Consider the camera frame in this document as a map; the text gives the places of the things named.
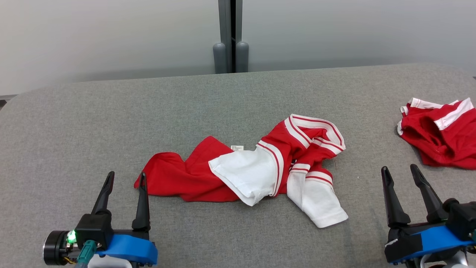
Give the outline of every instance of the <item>white partition panel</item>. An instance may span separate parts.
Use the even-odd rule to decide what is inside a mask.
[[[214,73],[217,0],[0,0],[0,96]]]
[[[249,71],[439,62],[476,76],[474,0],[243,0]]]

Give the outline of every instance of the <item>white label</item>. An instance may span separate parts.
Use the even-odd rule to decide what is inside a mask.
[[[245,147],[243,145],[232,145],[232,146],[230,146],[230,148],[233,151],[243,151],[245,149]]]

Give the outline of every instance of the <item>gray table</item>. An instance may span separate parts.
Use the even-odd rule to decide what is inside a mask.
[[[254,207],[151,196],[160,267],[384,267],[382,166],[413,222],[426,211],[411,163],[441,199],[476,199],[474,171],[422,166],[398,137],[400,106],[411,97],[476,100],[475,89],[460,69],[405,64],[83,82],[21,94],[0,112],[0,266],[45,266],[45,237],[76,226],[108,171],[116,172],[113,228],[129,228],[132,185],[153,154],[186,158],[207,135],[253,149],[297,113],[332,121],[345,138],[347,150],[325,166],[349,220],[318,229],[286,195]]]

